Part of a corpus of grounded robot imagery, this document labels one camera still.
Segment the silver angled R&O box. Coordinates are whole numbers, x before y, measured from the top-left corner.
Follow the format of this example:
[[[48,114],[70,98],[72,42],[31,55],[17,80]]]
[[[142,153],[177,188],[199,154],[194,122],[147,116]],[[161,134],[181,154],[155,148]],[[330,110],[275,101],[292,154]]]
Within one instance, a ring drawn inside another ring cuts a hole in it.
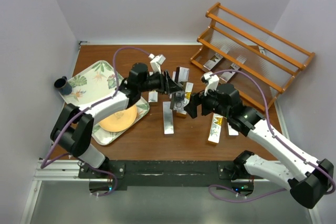
[[[202,66],[204,72],[213,72],[223,61],[224,57],[218,53],[213,54]]]

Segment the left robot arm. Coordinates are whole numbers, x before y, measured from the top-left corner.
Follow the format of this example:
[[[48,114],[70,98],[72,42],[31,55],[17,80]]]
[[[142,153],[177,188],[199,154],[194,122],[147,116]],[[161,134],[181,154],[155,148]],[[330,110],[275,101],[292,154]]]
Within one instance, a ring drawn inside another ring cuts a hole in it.
[[[146,64],[136,63],[115,90],[115,94],[109,94],[83,108],[67,104],[50,134],[53,147],[59,145],[73,157],[88,164],[91,173],[97,178],[108,174],[109,165],[108,158],[91,144],[93,127],[110,115],[135,105],[142,92],[172,94],[182,91],[182,87],[171,79],[167,71],[149,74]]]

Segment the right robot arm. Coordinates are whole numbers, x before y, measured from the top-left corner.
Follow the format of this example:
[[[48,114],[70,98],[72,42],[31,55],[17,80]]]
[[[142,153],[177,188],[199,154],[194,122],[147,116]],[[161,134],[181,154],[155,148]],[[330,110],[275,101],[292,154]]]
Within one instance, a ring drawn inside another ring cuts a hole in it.
[[[324,195],[335,192],[333,164],[326,158],[318,160],[307,154],[276,131],[260,112],[243,104],[233,85],[221,84],[215,90],[191,94],[185,111],[196,118],[198,106],[202,115],[213,112],[225,117],[234,130],[263,146],[279,161],[276,164],[244,151],[234,160],[237,177],[254,175],[267,179],[289,191],[308,209]]]

